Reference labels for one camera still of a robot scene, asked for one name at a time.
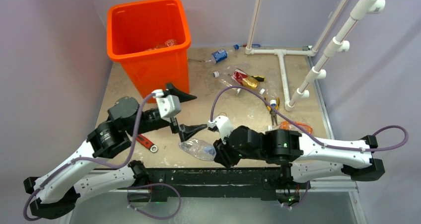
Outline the crushed bottle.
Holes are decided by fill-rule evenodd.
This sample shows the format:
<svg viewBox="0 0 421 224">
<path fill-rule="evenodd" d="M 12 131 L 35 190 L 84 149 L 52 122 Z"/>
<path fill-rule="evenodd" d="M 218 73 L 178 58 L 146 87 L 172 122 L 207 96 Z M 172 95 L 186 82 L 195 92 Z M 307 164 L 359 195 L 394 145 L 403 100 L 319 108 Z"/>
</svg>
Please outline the crushed bottle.
<svg viewBox="0 0 421 224">
<path fill-rule="evenodd" d="M 213 161 L 216 156 L 214 146 L 203 140 L 190 139 L 180 142 L 179 148 L 202 161 Z"/>
</svg>

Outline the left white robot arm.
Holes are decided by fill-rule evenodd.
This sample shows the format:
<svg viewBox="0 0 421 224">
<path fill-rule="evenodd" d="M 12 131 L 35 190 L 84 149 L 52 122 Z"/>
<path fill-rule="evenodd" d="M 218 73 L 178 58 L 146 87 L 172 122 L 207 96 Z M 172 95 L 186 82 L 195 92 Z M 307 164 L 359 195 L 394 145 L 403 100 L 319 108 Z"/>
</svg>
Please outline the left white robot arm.
<svg viewBox="0 0 421 224">
<path fill-rule="evenodd" d="M 145 97 L 157 107 L 144 110 L 144 103 L 125 96 L 108 109 L 107 119 L 90 132 L 87 139 L 65 161 L 41 177 L 28 177 L 24 188 L 29 198 L 23 209 L 27 221 L 57 219 L 76 205 L 102 193 L 120 188 L 148 188 L 149 173 L 140 160 L 132 160 L 139 135 L 170 127 L 172 133 L 190 138 L 204 125 L 177 123 L 181 103 L 194 95 L 168 83 Z"/>
</svg>

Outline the small clear bottle white cap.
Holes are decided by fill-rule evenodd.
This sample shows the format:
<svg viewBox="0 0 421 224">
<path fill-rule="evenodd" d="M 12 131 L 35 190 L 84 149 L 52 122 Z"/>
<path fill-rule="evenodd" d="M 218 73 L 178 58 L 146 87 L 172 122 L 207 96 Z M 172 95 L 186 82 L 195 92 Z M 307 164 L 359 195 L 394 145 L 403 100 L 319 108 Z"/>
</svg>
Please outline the small clear bottle white cap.
<svg viewBox="0 0 421 224">
<path fill-rule="evenodd" d="M 157 49 L 172 47 L 172 46 L 176 46 L 176 45 L 178 45 L 178 43 L 175 39 L 169 39 L 169 40 L 165 41 L 164 43 L 158 44 L 158 45 L 154 46 L 153 48 L 146 49 L 145 51 L 157 50 Z"/>
</svg>

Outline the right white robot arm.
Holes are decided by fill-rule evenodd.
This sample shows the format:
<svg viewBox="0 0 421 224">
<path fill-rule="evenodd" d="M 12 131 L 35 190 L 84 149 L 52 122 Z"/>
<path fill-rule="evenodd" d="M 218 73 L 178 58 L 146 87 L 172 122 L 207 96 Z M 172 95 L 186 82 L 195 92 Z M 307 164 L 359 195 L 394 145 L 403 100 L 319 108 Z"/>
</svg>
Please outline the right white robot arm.
<svg viewBox="0 0 421 224">
<path fill-rule="evenodd" d="M 384 173 L 381 159 L 374 158 L 370 148 L 377 147 L 374 136 L 357 141 L 316 138 L 289 130 L 258 133 L 239 126 L 229 136 L 213 144 L 214 161 L 231 168 L 241 159 L 262 160 L 286 168 L 279 182 L 290 188 L 296 183 L 330 176 L 348 176 L 353 181 L 376 181 Z"/>
</svg>

